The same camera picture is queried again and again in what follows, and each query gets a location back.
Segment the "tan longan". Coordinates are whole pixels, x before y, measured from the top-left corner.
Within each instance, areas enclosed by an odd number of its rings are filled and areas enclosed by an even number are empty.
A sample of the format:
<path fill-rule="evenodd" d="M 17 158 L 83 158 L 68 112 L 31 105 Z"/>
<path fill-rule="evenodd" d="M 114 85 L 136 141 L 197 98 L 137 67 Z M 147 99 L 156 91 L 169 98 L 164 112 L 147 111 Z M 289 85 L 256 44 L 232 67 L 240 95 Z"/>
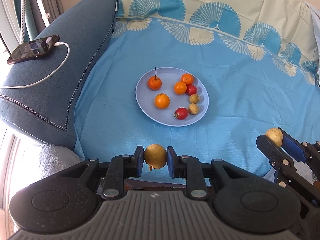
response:
<path fill-rule="evenodd" d="M 283 133 L 279 128 L 268 129 L 265 135 L 278 147 L 282 146 L 283 143 Z"/>
<path fill-rule="evenodd" d="M 197 115 L 198 112 L 199 112 L 199 107 L 197 104 L 195 103 L 191 103 L 189 106 L 188 106 L 188 111 L 190 114 L 192 115 Z"/>
<path fill-rule="evenodd" d="M 189 96 L 189 102 L 190 103 L 194 103 L 197 104 L 200 100 L 200 97 L 198 94 L 192 94 L 191 96 Z"/>
<path fill-rule="evenodd" d="M 144 151 L 144 161 L 148 164 L 150 171 L 161 169 L 167 163 L 167 152 L 159 144 L 149 145 Z"/>

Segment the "orange kumquat with stem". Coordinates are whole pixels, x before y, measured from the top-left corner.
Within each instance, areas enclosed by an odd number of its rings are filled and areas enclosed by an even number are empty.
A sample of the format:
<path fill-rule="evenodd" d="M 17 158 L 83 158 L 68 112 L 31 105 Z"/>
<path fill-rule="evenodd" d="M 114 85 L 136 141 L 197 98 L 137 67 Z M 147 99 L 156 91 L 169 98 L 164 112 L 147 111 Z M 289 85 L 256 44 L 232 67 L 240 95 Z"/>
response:
<path fill-rule="evenodd" d="M 148 79 L 148 88 L 151 90 L 159 90 L 162 86 L 161 79 L 157 76 L 157 69 L 155 68 L 155 74 Z"/>

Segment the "grey curtain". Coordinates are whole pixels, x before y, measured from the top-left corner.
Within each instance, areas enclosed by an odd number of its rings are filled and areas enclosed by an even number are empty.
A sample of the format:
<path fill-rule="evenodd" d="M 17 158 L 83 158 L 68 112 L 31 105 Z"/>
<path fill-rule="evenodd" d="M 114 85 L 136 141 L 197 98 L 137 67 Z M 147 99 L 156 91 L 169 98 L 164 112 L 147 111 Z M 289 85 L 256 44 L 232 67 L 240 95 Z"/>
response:
<path fill-rule="evenodd" d="M 18 26 L 21 20 L 21 0 L 13 0 Z M 64 13 L 61 0 L 27 0 L 25 6 L 25 42 L 38 37 L 61 34 L 59 17 Z"/>

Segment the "blue patterned sofa cover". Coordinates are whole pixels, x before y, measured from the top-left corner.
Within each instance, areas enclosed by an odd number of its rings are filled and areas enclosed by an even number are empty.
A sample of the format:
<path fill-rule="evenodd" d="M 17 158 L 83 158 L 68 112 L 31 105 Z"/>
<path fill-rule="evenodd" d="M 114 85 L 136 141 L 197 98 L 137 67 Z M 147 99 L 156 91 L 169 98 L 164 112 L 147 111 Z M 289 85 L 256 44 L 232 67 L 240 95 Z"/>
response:
<path fill-rule="evenodd" d="M 170 127 L 136 102 L 148 71 L 174 67 L 205 86 L 198 122 Z M 116 29 L 75 107 L 75 152 L 110 161 L 138 145 L 220 158 L 259 176 L 270 170 L 256 138 L 280 127 L 319 139 L 319 51 L 301 0 L 120 0 Z"/>

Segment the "pale blue printed sheet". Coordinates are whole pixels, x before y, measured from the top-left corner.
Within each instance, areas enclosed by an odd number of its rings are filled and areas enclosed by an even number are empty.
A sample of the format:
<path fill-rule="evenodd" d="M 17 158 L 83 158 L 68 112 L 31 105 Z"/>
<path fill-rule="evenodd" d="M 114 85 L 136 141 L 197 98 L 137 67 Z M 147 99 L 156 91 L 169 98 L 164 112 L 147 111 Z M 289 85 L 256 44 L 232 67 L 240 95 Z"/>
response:
<path fill-rule="evenodd" d="M 314 28 L 314 33 L 315 33 L 315 38 L 319 40 L 320 36 L 320 14 L 319 14 L 319 9 L 317 9 L 314 5 L 311 3 L 304 1 L 304 3 L 309 7 L 311 11 L 311 18 L 313 22 L 313 28 Z"/>

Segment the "black smartphone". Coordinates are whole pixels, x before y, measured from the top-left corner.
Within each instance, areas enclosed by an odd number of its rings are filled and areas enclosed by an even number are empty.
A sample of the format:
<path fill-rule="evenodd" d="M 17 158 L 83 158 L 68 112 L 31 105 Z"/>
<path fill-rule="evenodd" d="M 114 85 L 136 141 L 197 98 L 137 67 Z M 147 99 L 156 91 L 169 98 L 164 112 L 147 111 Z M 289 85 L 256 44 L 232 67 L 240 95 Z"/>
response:
<path fill-rule="evenodd" d="M 39 38 L 18 45 L 10 54 L 7 64 L 36 60 L 48 56 L 60 41 L 59 35 Z"/>

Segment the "red cherry tomato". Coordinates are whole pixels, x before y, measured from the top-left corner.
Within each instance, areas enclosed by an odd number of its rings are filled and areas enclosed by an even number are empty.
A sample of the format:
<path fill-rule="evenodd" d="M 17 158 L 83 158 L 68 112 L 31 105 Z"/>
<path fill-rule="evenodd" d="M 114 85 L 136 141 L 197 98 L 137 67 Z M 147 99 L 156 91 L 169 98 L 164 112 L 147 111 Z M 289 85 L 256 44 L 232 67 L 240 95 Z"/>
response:
<path fill-rule="evenodd" d="M 192 96 L 197 93 L 197 87 L 195 85 L 187 85 L 187 90 L 185 92 L 188 96 Z"/>
<path fill-rule="evenodd" d="M 176 118 L 177 120 L 184 120 L 188 117 L 188 114 L 189 114 L 189 111 L 186 108 L 180 107 L 176 109 L 174 113 L 174 118 Z"/>

